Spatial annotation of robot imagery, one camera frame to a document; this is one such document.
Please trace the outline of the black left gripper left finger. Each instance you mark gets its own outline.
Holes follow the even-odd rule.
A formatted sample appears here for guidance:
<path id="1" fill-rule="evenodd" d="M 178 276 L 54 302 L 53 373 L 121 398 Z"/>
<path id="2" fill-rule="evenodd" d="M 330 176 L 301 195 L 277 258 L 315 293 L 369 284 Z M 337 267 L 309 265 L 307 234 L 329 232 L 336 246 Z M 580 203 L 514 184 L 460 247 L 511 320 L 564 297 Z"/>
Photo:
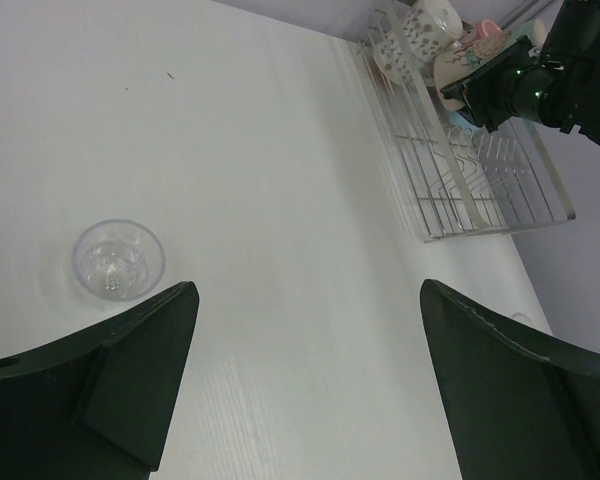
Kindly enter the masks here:
<path id="1" fill-rule="evenodd" d="M 158 470 L 200 298 L 180 282 L 0 359 L 0 479 L 147 479 Z"/>

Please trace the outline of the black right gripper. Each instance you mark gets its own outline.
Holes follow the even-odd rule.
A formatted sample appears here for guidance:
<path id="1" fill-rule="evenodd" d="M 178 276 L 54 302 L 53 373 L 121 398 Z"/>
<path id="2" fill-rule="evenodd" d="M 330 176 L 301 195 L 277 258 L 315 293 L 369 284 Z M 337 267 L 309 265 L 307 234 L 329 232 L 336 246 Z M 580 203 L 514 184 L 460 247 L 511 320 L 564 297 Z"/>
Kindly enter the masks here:
<path id="1" fill-rule="evenodd" d="M 484 67 L 466 70 L 440 67 L 438 96 L 448 111 L 462 109 L 470 124 L 493 132 L 511 117 L 541 120 L 548 92 L 548 70 L 527 36 L 520 36 Z"/>

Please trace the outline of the beige tall patterned mug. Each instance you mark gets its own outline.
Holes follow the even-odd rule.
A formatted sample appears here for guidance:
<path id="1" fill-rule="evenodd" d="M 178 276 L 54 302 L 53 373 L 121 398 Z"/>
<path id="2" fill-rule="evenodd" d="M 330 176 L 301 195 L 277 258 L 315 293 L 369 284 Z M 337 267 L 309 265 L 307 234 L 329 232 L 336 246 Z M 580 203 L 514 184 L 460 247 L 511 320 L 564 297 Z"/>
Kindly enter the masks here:
<path id="1" fill-rule="evenodd" d="M 509 32 L 477 40 L 469 45 L 441 53 L 433 64 L 435 88 L 442 105 L 449 111 L 464 107 L 459 100 L 445 99 L 442 89 L 463 79 L 494 59 L 504 48 L 510 38 Z"/>

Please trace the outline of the pink patterned mug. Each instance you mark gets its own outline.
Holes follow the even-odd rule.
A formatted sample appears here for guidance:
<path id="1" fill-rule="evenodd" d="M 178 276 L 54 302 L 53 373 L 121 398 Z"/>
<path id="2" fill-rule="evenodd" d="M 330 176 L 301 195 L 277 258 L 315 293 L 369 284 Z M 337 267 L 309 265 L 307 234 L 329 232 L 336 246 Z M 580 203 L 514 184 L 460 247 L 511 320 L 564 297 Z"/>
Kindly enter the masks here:
<path id="1" fill-rule="evenodd" d="M 462 46 L 487 45 L 493 42 L 506 41 L 509 37 L 509 31 L 501 29 L 492 20 L 484 19 L 474 24 L 464 25 L 460 44 Z"/>

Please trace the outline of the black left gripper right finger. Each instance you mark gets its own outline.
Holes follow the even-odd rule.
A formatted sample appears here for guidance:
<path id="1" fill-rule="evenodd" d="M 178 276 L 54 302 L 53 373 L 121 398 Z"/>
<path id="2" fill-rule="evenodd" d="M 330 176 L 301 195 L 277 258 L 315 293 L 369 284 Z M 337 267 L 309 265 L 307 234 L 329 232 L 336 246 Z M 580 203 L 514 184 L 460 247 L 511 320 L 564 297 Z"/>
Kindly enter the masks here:
<path id="1" fill-rule="evenodd" d="M 600 479 L 600 354 L 427 279 L 420 308 L 465 479 Z"/>

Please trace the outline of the white mug orange inside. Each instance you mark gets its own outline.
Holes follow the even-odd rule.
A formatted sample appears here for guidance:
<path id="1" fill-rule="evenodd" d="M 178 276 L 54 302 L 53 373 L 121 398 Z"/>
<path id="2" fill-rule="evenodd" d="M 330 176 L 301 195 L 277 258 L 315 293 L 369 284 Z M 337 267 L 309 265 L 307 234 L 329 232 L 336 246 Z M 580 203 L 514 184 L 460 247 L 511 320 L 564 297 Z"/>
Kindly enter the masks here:
<path id="1" fill-rule="evenodd" d="M 447 0 L 416 1 L 399 25 L 421 73 L 463 34 L 462 20 Z M 393 29 L 374 47 L 373 59 L 388 81 L 397 85 L 411 81 L 406 56 Z"/>

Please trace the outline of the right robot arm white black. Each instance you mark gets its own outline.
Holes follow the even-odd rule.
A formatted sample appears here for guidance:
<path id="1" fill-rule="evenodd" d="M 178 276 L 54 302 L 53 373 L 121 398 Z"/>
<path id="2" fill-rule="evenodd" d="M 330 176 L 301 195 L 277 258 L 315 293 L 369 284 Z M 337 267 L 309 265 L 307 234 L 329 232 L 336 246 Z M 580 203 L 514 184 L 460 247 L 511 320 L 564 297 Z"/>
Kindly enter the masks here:
<path id="1" fill-rule="evenodd" d="M 600 146 L 600 1 L 566 1 L 539 19 L 439 55 L 443 105 L 496 131 L 512 117 L 581 135 Z"/>

